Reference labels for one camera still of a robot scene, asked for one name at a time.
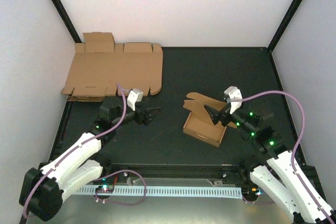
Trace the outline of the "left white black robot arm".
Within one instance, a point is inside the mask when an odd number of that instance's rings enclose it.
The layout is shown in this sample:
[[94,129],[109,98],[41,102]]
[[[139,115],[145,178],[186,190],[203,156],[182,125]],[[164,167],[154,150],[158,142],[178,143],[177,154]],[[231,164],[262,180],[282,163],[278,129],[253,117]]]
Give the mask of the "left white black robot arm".
[[105,99],[89,130],[71,147],[45,166],[27,171],[19,197],[23,217],[28,219],[32,213],[48,221],[78,189],[92,181],[108,181],[113,169],[98,152],[116,135],[117,128],[132,121],[149,125],[160,110],[143,105],[139,99]]

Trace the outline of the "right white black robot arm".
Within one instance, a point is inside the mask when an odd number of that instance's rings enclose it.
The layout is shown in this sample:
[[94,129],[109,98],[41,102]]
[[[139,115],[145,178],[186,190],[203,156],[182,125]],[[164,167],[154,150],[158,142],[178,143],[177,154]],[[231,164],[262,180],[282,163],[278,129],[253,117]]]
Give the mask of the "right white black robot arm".
[[229,104],[219,111],[209,105],[204,108],[213,124],[234,123],[242,139],[255,147],[257,154],[239,166],[243,183],[257,185],[292,223],[335,223],[335,210],[310,183],[293,152],[263,116],[242,108],[231,112]]

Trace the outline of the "black frame post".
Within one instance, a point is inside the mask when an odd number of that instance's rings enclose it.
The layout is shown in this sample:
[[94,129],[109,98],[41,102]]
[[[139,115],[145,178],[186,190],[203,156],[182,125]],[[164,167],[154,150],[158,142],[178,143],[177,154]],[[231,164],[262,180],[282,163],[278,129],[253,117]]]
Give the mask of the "black frame post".
[[66,26],[68,33],[72,37],[73,41],[75,43],[82,43],[81,38],[79,37],[79,34],[77,33],[63,3],[61,0],[51,0],[53,3],[59,17],[63,21],[64,25]]
[[275,34],[273,35],[267,50],[272,53],[276,46],[278,45],[281,37],[283,36],[284,32],[286,31],[288,25],[290,24],[292,18],[294,17],[296,11],[300,7],[303,0],[292,0],[291,4],[289,5],[284,17],[282,18]]

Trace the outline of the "left black frame post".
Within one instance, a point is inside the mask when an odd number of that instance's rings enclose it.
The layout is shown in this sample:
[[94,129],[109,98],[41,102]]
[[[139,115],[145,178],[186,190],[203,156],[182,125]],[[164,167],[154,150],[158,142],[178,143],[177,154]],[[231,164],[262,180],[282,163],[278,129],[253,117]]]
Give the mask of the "left black frame post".
[[77,33],[63,3],[61,0],[51,0],[53,3],[59,17],[63,21],[64,25],[66,26],[68,33],[72,37],[73,41],[75,43],[82,43],[81,38],[79,37],[79,34]]

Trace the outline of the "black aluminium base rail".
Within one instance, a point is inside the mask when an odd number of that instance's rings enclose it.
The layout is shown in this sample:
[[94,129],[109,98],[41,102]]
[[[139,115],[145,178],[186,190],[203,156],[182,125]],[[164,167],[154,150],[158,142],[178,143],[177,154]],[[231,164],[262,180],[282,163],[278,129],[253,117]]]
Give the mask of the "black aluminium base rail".
[[108,164],[101,176],[122,170],[133,170],[144,178],[219,179],[227,184],[250,182],[248,172],[238,165],[163,165],[163,164]]

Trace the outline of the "brown cardboard box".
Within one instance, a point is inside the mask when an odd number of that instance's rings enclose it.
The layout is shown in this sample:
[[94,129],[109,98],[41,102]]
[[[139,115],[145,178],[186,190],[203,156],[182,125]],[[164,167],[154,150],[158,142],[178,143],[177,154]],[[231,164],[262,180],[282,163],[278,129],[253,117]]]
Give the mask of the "brown cardboard box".
[[222,126],[221,122],[214,125],[204,105],[220,110],[226,103],[197,92],[190,92],[186,97],[183,108],[189,110],[190,113],[183,126],[183,132],[205,143],[219,147],[227,127]]

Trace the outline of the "right black frame post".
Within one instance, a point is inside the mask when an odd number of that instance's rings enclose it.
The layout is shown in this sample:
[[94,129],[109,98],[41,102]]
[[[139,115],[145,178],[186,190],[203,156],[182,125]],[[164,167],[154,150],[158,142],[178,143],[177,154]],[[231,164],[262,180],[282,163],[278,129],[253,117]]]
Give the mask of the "right black frame post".
[[281,37],[283,36],[284,32],[286,31],[288,25],[290,24],[292,18],[294,17],[296,11],[300,7],[303,0],[292,0],[291,4],[289,5],[284,17],[282,18],[275,34],[273,35],[267,50],[272,53],[276,46],[278,45]]

